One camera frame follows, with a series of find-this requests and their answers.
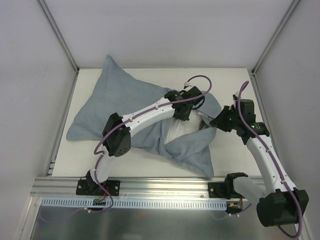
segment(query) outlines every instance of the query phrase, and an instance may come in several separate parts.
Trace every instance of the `white tabletop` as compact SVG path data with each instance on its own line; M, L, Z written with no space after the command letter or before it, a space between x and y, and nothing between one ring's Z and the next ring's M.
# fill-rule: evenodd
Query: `white tabletop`
M221 107L233 104L232 95L239 91L243 82L250 80L245 68L130 68L125 71L136 79L162 87L180 90L184 82L194 75L206 75L212 81L211 93ZM81 69L74 89L63 135L56 157L52 176L81 177L94 167L97 156L93 154L98 141L67 141L66 134L76 114L91 96L102 69ZM200 90L208 88L204 78L192 80ZM251 84L242 94L255 104L256 121L262 117ZM249 150L234 131L217 130L215 139L209 145L215 176L245 172L260 176L258 166ZM142 149L131 150L119 158L111 170L110 177L203 177L172 163L169 159L148 153Z

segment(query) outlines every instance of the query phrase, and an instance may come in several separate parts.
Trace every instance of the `gray wall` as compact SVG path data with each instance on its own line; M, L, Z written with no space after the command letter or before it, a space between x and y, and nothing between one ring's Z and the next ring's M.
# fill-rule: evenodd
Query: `gray wall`
M0 1L0 239L47 164L74 72L35 0Z
M303 0L257 73L276 149L320 236L320 1Z
M80 67L253 68L292 0L47 0Z

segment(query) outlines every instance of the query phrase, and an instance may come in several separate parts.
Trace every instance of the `black wire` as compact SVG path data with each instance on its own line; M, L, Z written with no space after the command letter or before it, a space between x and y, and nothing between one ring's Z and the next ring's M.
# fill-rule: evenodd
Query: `black wire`
M191 108L191 110L197 110L197 109L201 108L204 103L205 103L205 96L203 96L202 102L197 107Z

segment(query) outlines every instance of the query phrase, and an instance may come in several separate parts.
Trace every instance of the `white table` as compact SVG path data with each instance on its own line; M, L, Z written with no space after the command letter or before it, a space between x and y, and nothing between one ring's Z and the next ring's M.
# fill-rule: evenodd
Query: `white table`
M184 82L190 77L206 75L213 84L210 92L221 107L233 104L232 95L239 91L243 82L250 80L245 68L131 68L125 71L136 79L177 90L181 90ZM52 173L54 177L84 176L97 161L97 156L93 154L93 151L98 141L67 141L66 134L76 114L91 96L101 72L102 69L81 69L79 71ZM192 84L200 90L208 89L208 82L204 78L196 78L192 80ZM251 84L243 92L242 97L254 101L256 120L261 122L262 117ZM226 133L218 130L209 147L215 176L225 176L236 172L245 172L250 176L261 175L251 153L234 131ZM133 147L130 152L119 158L110 177L202 176L175 165L163 156Z

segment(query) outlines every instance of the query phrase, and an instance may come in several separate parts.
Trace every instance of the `gray cloth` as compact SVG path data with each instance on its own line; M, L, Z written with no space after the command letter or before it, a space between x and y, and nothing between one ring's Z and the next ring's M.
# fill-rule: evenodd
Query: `gray cloth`
M134 113L155 103L170 90L135 79L108 55L93 93L75 116L66 139L101 140L102 131L111 114L117 112L122 116ZM208 124L211 118L220 113L221 106L212 94L207 94L199 111L208 116L201 116ZM206 127L164 145L169 126L170 120L164 119L146 127L131 139L132 147L165 156L181 167L213 177L214 170L208 145L214 139L216 129Z

